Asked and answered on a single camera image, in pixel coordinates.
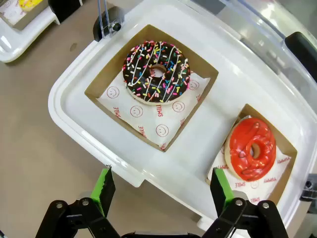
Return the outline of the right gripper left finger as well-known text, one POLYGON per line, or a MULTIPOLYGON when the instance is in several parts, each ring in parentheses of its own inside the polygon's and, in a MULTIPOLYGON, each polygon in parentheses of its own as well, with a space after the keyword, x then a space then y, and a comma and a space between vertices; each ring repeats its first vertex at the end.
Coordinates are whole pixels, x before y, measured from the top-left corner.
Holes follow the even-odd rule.
POLYGON ((89 197, 67 204, 55 200, 49 205, 37 238, 73 238, 87 229, 94 238, 115 238, 116 230, 107 219, 115 192, 111 168, 103 169, 89 197))

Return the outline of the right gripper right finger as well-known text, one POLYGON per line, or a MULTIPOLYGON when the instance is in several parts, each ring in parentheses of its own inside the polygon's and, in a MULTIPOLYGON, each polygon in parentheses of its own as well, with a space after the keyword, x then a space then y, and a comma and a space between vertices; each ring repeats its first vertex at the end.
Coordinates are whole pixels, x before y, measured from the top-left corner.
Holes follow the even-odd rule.
POLYGON ((234 196, 223 170, 213 168, 210 190, 218 218, 203 234, 204 238, 227 238, 236 230, 246 230, 252 238, 287 238, 288 234, 274 202, 257 205, 234 196))

